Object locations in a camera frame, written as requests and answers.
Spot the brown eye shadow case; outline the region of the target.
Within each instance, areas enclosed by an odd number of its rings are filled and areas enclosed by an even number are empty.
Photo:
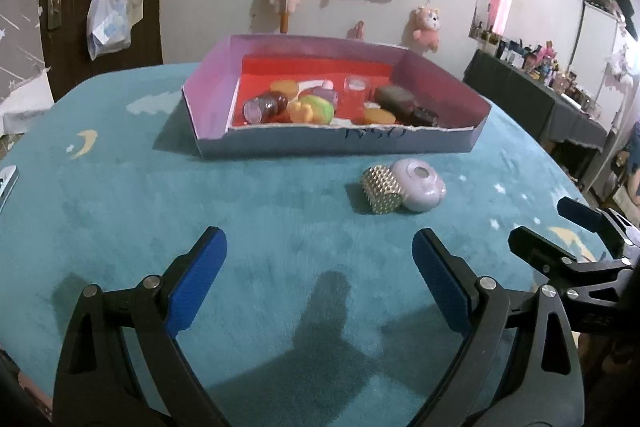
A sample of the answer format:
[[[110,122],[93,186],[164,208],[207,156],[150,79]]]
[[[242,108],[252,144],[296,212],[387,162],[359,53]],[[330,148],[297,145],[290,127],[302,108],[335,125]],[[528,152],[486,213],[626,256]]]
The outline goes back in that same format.
[[[374,101],[382,109],[394,114],[397,119],[408,118],[416,106],[414,95],[394,84],[377,87],[374,91]]]

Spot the orange round cap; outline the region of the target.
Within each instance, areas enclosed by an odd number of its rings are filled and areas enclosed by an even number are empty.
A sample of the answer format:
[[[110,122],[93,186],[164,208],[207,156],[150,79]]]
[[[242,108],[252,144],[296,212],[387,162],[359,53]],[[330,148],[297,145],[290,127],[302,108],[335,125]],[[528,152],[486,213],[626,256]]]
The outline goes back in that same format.
[[[271,92],[280,92],[288,101],[291,101],[298,95],[299,84],[295,80],[279,79],[270,83],[269,90]]]
[[[382,124],[383,126],[390,126],[395,124],[396,117],[388,110],[379,107],[366,107],[362,111],[362,121],[365,124]]]

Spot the purple nail polish pink cap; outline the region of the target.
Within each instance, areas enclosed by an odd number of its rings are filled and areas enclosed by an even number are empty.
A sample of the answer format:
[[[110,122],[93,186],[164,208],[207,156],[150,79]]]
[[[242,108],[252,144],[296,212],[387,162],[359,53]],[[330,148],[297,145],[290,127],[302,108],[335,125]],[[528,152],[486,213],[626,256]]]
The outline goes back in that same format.
[[[331,80],[305,80],[299,83],[299,98],[305,95],[314,95],[337,106],[338,92]]]

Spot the yellow green turtle toy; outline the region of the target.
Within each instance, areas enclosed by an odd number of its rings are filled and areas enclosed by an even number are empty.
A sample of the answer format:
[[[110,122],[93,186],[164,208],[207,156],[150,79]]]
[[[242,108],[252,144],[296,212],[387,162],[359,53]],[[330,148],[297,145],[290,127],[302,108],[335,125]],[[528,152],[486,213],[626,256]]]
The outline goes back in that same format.
[[[334,106],[325,98],[305,95],[288,103],[288,118],[293,124],[329,124],[334,117]]]

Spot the dark cloth side table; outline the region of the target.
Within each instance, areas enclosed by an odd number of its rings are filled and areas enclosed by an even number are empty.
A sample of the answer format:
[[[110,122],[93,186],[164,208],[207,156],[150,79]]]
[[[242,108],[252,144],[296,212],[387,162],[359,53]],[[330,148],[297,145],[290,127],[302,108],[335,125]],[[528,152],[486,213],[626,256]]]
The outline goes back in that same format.
[[[540,144],[570,142],[602,152],[608,132],[552,89],[476,50],[463,82],[499,106]]]

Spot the lilac flower-shaped compact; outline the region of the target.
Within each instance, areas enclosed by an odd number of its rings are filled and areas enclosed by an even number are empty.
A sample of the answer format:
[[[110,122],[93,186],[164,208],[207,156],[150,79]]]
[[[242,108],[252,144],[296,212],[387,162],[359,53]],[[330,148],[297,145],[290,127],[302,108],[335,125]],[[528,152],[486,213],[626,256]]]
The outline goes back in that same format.
[[[399,159],[390,166],[390,171],[404,191],[402,205],[412,212],[431,211],[447,195],[445,181],[426,161],[416,158]]]

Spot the gold studded cylinder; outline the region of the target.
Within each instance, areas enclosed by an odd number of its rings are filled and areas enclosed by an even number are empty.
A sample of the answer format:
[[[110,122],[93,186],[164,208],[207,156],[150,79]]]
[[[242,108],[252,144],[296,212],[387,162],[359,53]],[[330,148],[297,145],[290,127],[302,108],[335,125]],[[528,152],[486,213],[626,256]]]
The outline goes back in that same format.
[[[376,165],[364,170],[360,185],[374,213],[384,215],[401,206],[405,193],[390,167]]]

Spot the black nail polish bottle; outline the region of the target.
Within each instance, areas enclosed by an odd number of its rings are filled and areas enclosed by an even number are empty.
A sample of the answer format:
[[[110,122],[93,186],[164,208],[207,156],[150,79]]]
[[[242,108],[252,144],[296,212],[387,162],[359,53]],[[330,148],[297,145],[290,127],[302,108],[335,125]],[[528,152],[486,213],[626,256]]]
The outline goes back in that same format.
[[[438,116],[431,110],[416,105],[410,110],[409,124],[413,127],[437,127]]]

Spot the glitter jar dark red cap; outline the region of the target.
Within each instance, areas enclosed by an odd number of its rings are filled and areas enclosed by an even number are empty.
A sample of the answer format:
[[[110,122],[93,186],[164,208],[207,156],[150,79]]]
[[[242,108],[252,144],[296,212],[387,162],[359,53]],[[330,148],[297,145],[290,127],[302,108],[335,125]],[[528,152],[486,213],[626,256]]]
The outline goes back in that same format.
[[[280,91],[267,91],[246,101],[242,115],[247,124],[263,124],[282,114],[288,107],[288,98]]]

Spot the purple cardboard tray red bottom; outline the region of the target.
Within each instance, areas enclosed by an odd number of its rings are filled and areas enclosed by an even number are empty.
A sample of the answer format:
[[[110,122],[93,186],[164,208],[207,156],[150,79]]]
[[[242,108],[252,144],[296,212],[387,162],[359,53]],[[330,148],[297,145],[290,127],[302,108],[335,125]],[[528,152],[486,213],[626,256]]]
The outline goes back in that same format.
[[[465,153],[489,104],[400,46],[286,35],[217,43],[182,87],[204,157]]]

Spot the plastic bag on door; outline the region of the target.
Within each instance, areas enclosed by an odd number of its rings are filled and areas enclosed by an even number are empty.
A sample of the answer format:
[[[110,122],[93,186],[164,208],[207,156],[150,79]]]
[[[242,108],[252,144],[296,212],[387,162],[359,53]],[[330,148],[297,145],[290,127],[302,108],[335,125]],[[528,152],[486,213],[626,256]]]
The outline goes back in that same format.
[[[87,46],[91,61],[126,50],[131,27],[126,0],[91,0],[87,16]]]

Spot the pink pig plush on wall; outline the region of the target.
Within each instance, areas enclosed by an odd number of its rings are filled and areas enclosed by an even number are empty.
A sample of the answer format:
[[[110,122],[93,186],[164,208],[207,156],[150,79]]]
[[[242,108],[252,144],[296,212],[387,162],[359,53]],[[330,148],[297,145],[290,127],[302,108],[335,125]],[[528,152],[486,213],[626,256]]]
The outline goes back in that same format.
[[[431,52],[439,49],[439,9],[423,5],[413,10],[413,40]]]

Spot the pink hook on wall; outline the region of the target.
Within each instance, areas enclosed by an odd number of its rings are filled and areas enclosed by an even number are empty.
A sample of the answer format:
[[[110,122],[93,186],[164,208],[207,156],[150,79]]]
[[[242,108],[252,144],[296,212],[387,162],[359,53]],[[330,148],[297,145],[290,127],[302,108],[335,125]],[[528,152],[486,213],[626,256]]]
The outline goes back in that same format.
[[[363,40],[364,23],[360,20],[356,25],[347,31],[347,38],[352,40]]]

